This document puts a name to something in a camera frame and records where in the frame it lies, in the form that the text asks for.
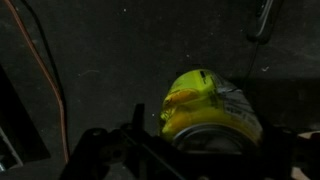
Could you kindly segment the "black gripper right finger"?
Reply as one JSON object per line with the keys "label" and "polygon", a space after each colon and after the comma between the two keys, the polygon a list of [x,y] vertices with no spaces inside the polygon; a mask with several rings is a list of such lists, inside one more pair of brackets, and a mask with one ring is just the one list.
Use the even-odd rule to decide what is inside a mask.
{"label": "black gripper right finger", "polygon": [[299,133],[260,116],[257,180],[320,180],[320,132]]}

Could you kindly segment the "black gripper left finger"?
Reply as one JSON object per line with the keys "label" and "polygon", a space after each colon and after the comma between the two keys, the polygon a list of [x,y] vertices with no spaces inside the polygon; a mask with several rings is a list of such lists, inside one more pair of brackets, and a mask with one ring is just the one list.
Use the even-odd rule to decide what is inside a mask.
{"label": "black gripper left finger", "polygon": [[179,153],[144,130],[144,104],[137,104],[132,121],[108,132],[85,131],[59,180],[103,180],[115,164],[124,165],[136,180],[187,180],[173,162]]}

